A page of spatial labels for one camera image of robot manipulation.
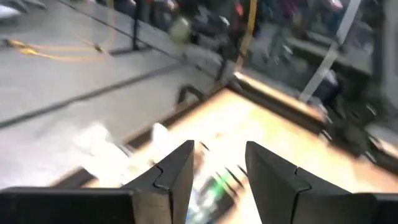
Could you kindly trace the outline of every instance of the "yellow cable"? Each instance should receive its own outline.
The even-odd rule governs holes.
[[[107,0],[108,2],[108,22],[110,21],[111,25],[114,25],[114,0]],[[105,42],[110,42],[113,45],[114,43],[114,36],[115,36],[115,31],[113,28],[109,29],[109,34]],[[96,51],[96,47],[100,46],[99,44],[94,44],[90,41],[87,41],[85,39],[82,39],[81,37],[78,37],[78,39],[83,42],[86,45],[89,45],[90,47],[67,47],[67,46],[51,46],[51,45],[35,45],[35,44],[27,44],[18,40],[10,40],[10,45],[12,47],[18,48],[19,51],[22,54],[26,55],[36,55],[39,57],[44,57],[44,58],[49,58],[52,60],[58,60],[58,61],[63,61],[63,62],[89,62],[89,61],[95,61],[96,59],[104,59],[105,55],[108,55],[108,52],[103,48],[99,47],[100,53],[102,53],[99,56],[95,57],[72,57],[72,56],[58,56],[58,55],[50,55],[50,54],[43,54],[38,52],[37,50],[51,50],[51,51],[58,51],[58,52],[89,52],[89,51]]]
[[[236,61],[234,72],[240,72],[242,70],[242,65],[244,62],[244,56],[248,51],[251,40],[253,38],[253,29],[254,23],[256,21],[257,14],[257,0],[250,1],[250,11],[249,11],[249,19],[248,19],[248,27],[246,29],[246,33],[243,37],[243,41],[241,42],[241,48],[239,50],[239,57]]]

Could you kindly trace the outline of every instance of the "black cable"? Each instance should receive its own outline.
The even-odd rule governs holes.
[[[147,72],[147,73],[145,73],[143,75],[140,75],[138,77],[133,77],[133,78],[130,78],[128,80],[124,80],[122,82],[118,82],[118,83],[115,83],[113,85],[104,87],[102,89],[94,90],[92,92],[89,92],[89,93],[86,93],[86,94],[83,94],[83,95],[80,95],[80,96],[76,96],[76,97],[70,98],[68,100],[64,100],[64,101],[55,103],[55,104],[53,104],[51,106],[48,106],[48,107],[45,107],[45,108],[41,108],[41,109],[38,109],[38,110],[30,111],[28,113],[16,116],[14,118],[6,119],[6,120],[0,122],[0,129],[9,127],[9,126],[11,126],[13,124],[17,124],[17,123],[20,123],[20,122],[23,122],[23,121],[27,121],[29,119],[32,119],[32,118],[36,117],[36,116],[42,116],[42,115],[45,115],[47,113],[59,110],[59,109],[64,108],[64,107],[66,107],[66,106],[68,106],[68,105],[70,105],[70,104],[72,104],[74,102],[89,100],[91,98],[103,95],[105,93],[109,93],[109,92],[114,91],[114,90],[118,90],[120,88],[124,88],[126,86],[135,84],[137,82],[140,82],[140,81],[143,81],[143,80],[146,80],[146,79],[149,79],[149,78],[153,78],[153,77],[156,77],[156,76],[159,76],[159,75],[165,75],[165,74],[167,74],[167,72],[171,72],[172,70],[175,70],[178,67],[183,67],[183,66],[184,65],[181,65],[181,64],[172,64],[172,65],[169,65],[168,67],[159,68],[157,70],[154,70],[154,71],[151,71],[151,72]]]

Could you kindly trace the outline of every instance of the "gray floor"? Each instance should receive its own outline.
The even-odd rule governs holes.
[[[104,37],[108,32],[104,25],[60,3],[48,1],[47,5],[50,8],[48,12],[35,12],[40,16],[32,15],[38,19],[29,19],[30,15],[26,15],[16,28],[1,27],[1,35],[35,44],[74,46],[81,44],[71,34],[75,28],[87,39],[90,35]],[[96,15],[106,12],[98,6],[91,9],[95,10],[90,13]],[[117,27],[129,32],[129,18],[116,14],[116,23]],[[148,32],[142,32],[142,39],[178,55],[178,49],[167,45],[166,35],[162,39],[162,34],[151,32],[158,31],[149,28]],[[128,41],[127,37],[117,34],[118,47],[128,46]],[[0,120],[45,108],[176,63],[156,51],[91,63],[54,62],[10,51],[0,52]],[[61,175],[82,165],[84,153],[75,145],[75,138],[81,130],[99,123],[109,130],[115,141],[122,142],[126,136],[172,112],[177,89],[186,83],[207,90],[211,88],[213,79],[192,67],[181,66],[159,77],[74,102],[0,130],[0,188],[51,184]]]
[[[31,44],[85,47],[76,35],[93,41],[105,38],[109,33],[109,27],[62,4],[48,2],[47,5],[49,11],[46,18],[32,24],[36,29],[21,30],[15,26],[14,30],[6,29],[2,35]],[[129,44],[127,37],[117,32],[114,35],[115,47]],[[98,57],[95,52],[44,53]],[[3,50],[0,62],[0,121],[176,63],[154,51],[118,58],[101,57],[92,62],[59,62],[23,55],[15,49]]]

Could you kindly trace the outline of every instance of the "concrete floor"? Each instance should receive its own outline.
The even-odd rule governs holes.
[[[81,43],[71,33],[73,30],[78,30],[87,39],[90,39],[90,35],[103,38],[108,32],[106,26],[59,2],[46,3],[48,12],[35,12],[32,15],[39,19],[29,19],[30,15],[26,15],[16,28],[0,27],[1,34],[35,44],[75,46]],[[102,7],[91,9],[96,8],[95,12],[104,12]],[[117,26],[129,32],[130,19],[120,14],[116,18]],[[164,40],[161,35],[156,39],[152,31],[158,32],[151,29],[142,32],[143,39],[162,46]],[[116,34],[117,47],[128,44],[126,36]],[[169,52],[174,50],[175,55],[178,54],[172,45],[168,48]],[[156,51],[90,63],[54,62],[21,55],[11,49],[6,51],[0,53],[0,123],[177,63]],[[186,83],[207,90],[211,88],[213,79],[197,69],[181,65],[161,76],[85,101],[73,102],[53,112],[1,129],[0,188],[51,184],[82,165],[85,152],[75,144],[75,138],[82,130],[93,123],[101,124],[116,142],[122,142],[126,136],[171,113],[177,89]]]

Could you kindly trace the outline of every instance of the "wooden table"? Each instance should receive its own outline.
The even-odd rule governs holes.
[[[262,88],[275,97],[306,113],[313,113],[321,119],[314,109],[308,108],[289,96],[261,86],[255,80],[253,86]],[[256,141],[272,152],[293,164],[350,192],[398,192],[398,178],[371,164],[354,160],[343,151],[336,149],[318,136],[308,132],[279,115],[243,98],[230,90],[222,90],[189,115],[177,121],[170,133],[181,143],[194,139],[205,143],[213,158],[214,166],[233,167],[241,165],[244,169],[246,141]],[[143,145],[134,159],[140,161],[157,158],[157,150],[150,142]],[[144,170],[134,170],[137,175]],[[253,196],[247,180],[246,188],[236,199],[233,208],[220,223],[260,223]],[[95,180],[85,187],[119,187],[118,184]]]

